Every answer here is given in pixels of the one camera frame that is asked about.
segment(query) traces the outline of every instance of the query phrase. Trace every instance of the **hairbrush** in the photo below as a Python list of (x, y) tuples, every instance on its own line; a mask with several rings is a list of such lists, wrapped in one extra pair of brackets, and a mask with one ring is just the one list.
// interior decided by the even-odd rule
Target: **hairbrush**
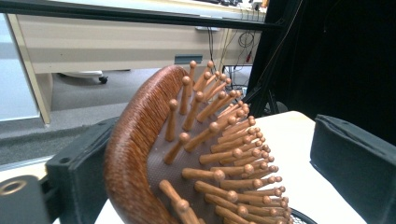
[(231, 80), (170, 65), (122, 112), (106, 147), (106, 191), (126, 223), (291, 223), (282, 177)]

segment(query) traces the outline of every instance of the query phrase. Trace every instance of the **hairbrush bristle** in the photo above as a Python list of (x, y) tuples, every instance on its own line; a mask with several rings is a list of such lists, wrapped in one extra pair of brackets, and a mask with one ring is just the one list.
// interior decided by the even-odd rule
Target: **hairbrush bristle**
[[(268, 164), (274, 161), (274, 157), (269, 156), (271, 149), (264, 144), (260, 128), (254, 127), (256, 120), (248, 117), (248, 105), (242, 101), (232, 104), (241, 92), (224, 91), (231, 80), (219, 72), (212, 75), (212, 62), (192, 85), (195, 66), (196, 63), (190, 63), (190, 75), (182, 80), (179, 109), (179, 114), (185, 115), (182, 123), (174, 121), (177, 101), (169, 103), (166, 140), (173, 141), (178, 134), (173, 125), (181, 125), (185, 132), (164, 154), (163, 162), (170, 166), (178, 163), (177, 153), (184, 147), (188, 153), (198, 153), (197, 160), (202, 165), (218, 164), (208, 169), (184, 167), (180, 178), (195, 181), (191, 190), (203, 193), (205, 197), (201, 200), (215, 205), (214, 213), (223, 223), (291, 223), (289, 198), (282, 197), (286, 188), (270, 187), (282, 181), (282, 177), (271, 175), (278, 171), (277, 166)], [(214, 100), (208, 104), (206, 101), (211, 98)], [(208, 123), (205, 128), (194, 130), (195, 125), (204, 122)], [(215, 144), (205, 146), (210, 153), (202, 154), (200, 145), (213, 138), (216, 138)], [(189, 202), (178, 196), (169, 181), (161, 181), (160, 189), (171, 201), (179, 220), (205, 223), (205, 217), (198, 218)]]

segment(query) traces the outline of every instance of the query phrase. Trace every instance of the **black padded support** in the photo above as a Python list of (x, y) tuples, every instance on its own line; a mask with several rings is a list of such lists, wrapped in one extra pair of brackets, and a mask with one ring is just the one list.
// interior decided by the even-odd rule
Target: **black padded support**
[(21, 175), (0, 183), (0, 223), (50, 223), (37, 177)]
[(105, 149), (115, 122), (95, 124), (46, 163), (49, 183), (61, 194), (62, 223), (94, 223), (102, 210)]
[(396, 147), (344, 120), (318, 115), (316, 123), (312, 165), (365, 221), (393, 223)]

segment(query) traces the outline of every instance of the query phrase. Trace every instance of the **chair wheel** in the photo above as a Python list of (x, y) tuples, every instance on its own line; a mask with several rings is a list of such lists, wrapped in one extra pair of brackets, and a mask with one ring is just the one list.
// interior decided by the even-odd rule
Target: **chair wheel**
[(102, 84), (106, 84), (106, 83), (107, 83), (107, 77), (99, 77), (99, 81), (100, 81)]

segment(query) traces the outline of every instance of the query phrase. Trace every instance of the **floor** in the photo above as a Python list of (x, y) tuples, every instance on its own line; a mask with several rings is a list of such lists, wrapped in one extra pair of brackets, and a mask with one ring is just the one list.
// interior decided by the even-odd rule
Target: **floor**
[[(235, 88), (248, 84), (250, 66), (227, 67), (228, 77), (230, 69)], [(53, 155), (89, 126), (118, 117), (138, 88), (157, 70), (104, 71), (107, 84), (101, 84), (97, 78), (53, 74), (49, 125), (41, 118), (0, 122), (0, 170), (2, 164)]]

